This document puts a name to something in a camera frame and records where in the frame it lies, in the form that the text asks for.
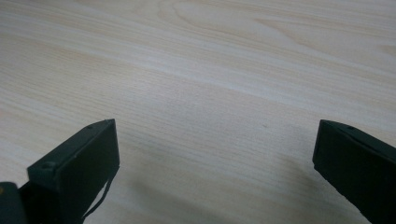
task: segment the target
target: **light wood surface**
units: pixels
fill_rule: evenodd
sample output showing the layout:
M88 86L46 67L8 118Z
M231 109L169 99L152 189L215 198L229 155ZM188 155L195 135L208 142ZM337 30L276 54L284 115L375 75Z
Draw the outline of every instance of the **light wood surface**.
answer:
M86 223L368 223L312 154L320 119L396 146L395 71L393 0L0 1L0 177L114 118Z

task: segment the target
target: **black plastic part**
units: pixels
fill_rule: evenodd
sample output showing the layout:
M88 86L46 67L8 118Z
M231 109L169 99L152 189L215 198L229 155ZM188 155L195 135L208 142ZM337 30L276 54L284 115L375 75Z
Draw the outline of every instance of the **black plastic part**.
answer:
M26 223L21 197L14 183L0 183L0 223Z
M12 194L7 194L7 202L16 205L4 209L6 203L1 203L1 215L15 209L25 214L29 224L83 223L106 197L119 167L115 120L91 124L28 167L30 181L19 189L19 194L15 189L8 191ZM88 211L104 186L99 203ZM7 218L15 221L9 222L12 224L25 223L13 216Z
M321 120L315 169L372 223L396 223L396 148L354 127Z

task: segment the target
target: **black object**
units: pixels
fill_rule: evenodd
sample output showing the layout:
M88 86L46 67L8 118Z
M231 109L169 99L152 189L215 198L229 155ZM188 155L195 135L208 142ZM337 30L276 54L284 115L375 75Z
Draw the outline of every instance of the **black object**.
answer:
M372 223L396 223L396 148L354 127L321 120L315 169Z
M115 120L91 124L31 165L29 182L19 190L0 183L0 223L83 223L106 197L119 167ZM101 200L87 212L105 184Z

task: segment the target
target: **wooden table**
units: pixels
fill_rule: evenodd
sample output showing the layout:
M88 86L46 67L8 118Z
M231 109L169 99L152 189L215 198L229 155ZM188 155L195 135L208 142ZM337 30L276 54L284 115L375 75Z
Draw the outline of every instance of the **wooden table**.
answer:
M1 180L114 118L85 223L368 223L312 155L320 119L396 146L395 71L392 0L2 0Z

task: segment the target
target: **wood grain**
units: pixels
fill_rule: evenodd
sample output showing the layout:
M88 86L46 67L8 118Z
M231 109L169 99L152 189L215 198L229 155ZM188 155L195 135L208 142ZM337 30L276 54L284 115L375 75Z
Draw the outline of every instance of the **wood grain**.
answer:
M1 180L114 118L86 223L368 223L311 159L320 119L396 146L395 71L391 0L2 0Z

